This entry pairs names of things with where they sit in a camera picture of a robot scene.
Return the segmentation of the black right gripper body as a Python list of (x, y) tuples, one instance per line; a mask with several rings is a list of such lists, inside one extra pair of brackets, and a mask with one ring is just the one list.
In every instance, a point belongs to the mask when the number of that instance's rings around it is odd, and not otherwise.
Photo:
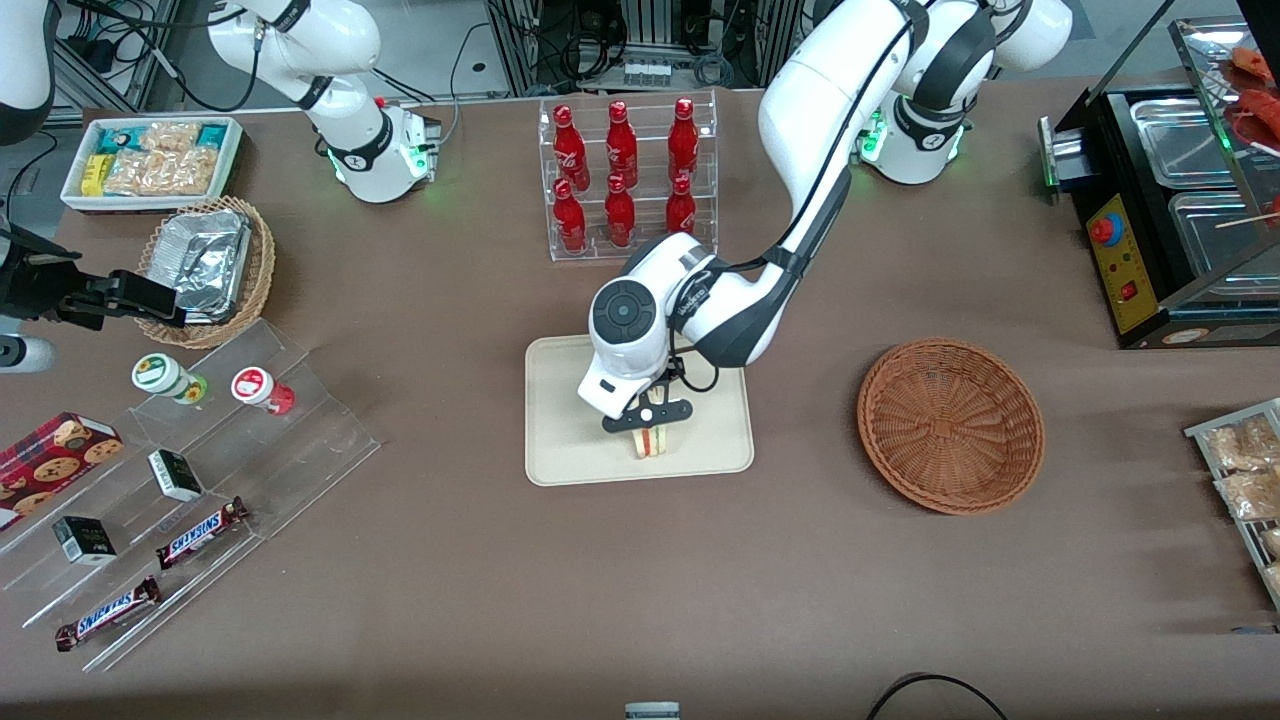
[(113, 310), (101, 279), (76, 265), (82, 252), (20, 227), (3, 227), (1, 314), (18, 322), (68, 322), (100, 331)]

